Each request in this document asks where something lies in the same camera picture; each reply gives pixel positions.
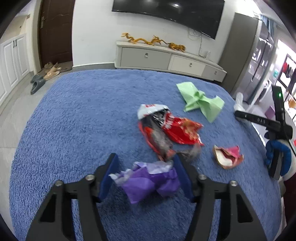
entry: flat screen tv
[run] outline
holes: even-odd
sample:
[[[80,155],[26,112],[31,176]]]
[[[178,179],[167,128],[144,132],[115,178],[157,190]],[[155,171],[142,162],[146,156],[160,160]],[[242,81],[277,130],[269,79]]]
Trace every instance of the flat screen tv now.
[[[216,38],[224,0],[114,0],[114,12],[168,19]]]

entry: white tv cabinet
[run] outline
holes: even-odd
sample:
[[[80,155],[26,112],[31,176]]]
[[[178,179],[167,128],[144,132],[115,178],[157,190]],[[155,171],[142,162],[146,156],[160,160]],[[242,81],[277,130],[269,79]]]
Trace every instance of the white tv cabinet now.
[[[218,82],[223,82],[226,75],[219,65],[190,53],[140,43],[116,42],[116,44],[115,68],[117,69],[155,70]]]

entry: curtain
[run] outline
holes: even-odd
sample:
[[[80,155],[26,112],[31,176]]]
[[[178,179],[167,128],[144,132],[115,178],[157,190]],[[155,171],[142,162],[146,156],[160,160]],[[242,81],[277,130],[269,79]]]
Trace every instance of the curtain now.
[[[265,25],[268,29],[268,32],[270,33],[271,37],[273,38],[274,37],[274,28],[276,26],[276,23],[272,19],[270,19],[264,15],[260,15],[260,20],[262,20],[265,23]]]

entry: bed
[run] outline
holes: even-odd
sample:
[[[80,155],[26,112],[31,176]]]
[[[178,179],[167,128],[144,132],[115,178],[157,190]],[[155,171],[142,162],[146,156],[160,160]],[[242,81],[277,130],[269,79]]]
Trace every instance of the bed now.
[[[222,98],[225,105],[211,124],[200,110],[183,112],[185,102],[176,84],[191,81],[207,97]],[[62,76],[40,101],[22,134],[12,163],[10,212],[16,237],[24,241],[31,221],[52,184],[80,180],[93,173],[115,152],[121,169],[135,161],[157,157],[138,129],[140,104],[165,104],[175,116],[200,122],[202,153],[192,162],[198,172],[214,181],[237,180],[250,200],[268,240],[281,222],[277,181],[268,176],[265,148],[249,122],[234,118],[234,100],[220,86],[199,79],[144,70],[90,70]],[[213,146],[239,145],[244,161],[224,170],[215,161]],[[188,148],[175,144],[175,150]],[[215,204],[209,240],[216,240],[219,201]],[[110,241],[184,240],[195,204],[181,189],[169,198],[152,194],[130,204],[124,191],[112,185],[98,204]],[[83,240],[77,202],[73,204],[76,238]]]

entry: screw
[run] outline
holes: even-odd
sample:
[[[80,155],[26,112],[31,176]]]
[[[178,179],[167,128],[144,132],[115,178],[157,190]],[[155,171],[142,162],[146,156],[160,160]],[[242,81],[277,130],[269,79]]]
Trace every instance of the screw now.
[[[91,180],[94,179],[94,175],[89,174],[89,175],[87,175],[87,176],[85,177],[85,179],[88,180],[88,181],[91,181]]]
[[[57,180],[54,184],[55,184],[57,187],[59,187],[59,186],[63,185],[64,182],[61,181],[61,180]]]
[[[198,175],[198,178],[199,178],[200,180],[206,180],[206,179],[207,179],[207,176],[206,176],[206,175],[203,175],[203,174],[199,174],[199,175]]]
[[[232,180],[232,181],[230,181],[230,185],[233,186],[233,187],[236,187],[238,184],[237,184],[236,181],[233,181],[233,180]]]

